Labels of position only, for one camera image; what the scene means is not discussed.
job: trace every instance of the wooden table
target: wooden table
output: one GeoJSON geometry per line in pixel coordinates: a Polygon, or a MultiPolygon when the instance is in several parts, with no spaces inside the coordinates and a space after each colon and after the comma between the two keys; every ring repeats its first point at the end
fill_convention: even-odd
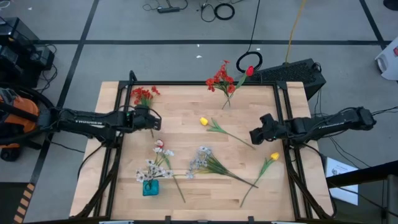
{"type": "MultiPolygon", "coordinates": [[[[118,82],[103,82],[96,112],[113,110],[117,88],[118,82]]],[[[294,220],[281,140],[264,141],[253,150],[225,134],[207,132],[208,127],[199,122],[201,117],[214,118],[226,131],[251,142],[249,131],[261,126],[259,118],[262,115],[271,113],[277,119],[271,86],[242,86],[231,100],[231,108],[224,110],[221,110],[225,102],[222,92],[212,93],[206,86],[158,86],[158,89],[161,95],[155,98],[153,109],[162,116],[162,129],[154,131],[154,139],[149,130],[125,135],[112,219],[164,220],[166,215],[170,215],[172,220],[245,221],[248,216],[253,216],[256,221],[294,220]],[[177,176],[186,203],[183,203],[173,179],[159,180],[158,196],[143,197],[142,184],[136,181],[135,171],[145,167],[145,159],[154,159],[152,149],[158,138],[164,141],[165,149],[175,152],[171,165],[176,174],[185,174],[189,161],[200,146],[211,147],[226,168],[249,182],[257,178],[264,158],[269,158],[273,152],[279,152],[280,158],[267,169],[257,183],[259,188],[252,189],[242,208],[239,205],[249,186],[216,174],[197,174],[192,180],[177,176]]],[[[288,92],[293,116],[310,116],[303,84],[288,83],[288,92]]],[[[309,144],[317,148],[316,142],[309,144]]],[[[89,139],[85,156],[98,146],[97,140],[89,139]]],[[[104,152],[104,149],[98,151],[82,168],[70,215],[78,213],[98,188],[104,152]]],[[[301,155],[308,189],[331,215],[333,208],[320,157],[305,148],[301,149],[301,155]]],[[[305,217],[302,195],[296,189],[301,216],[305,217]]],[[[102,215],[107,198],[108,191],[103,196],[102,215]]]]}

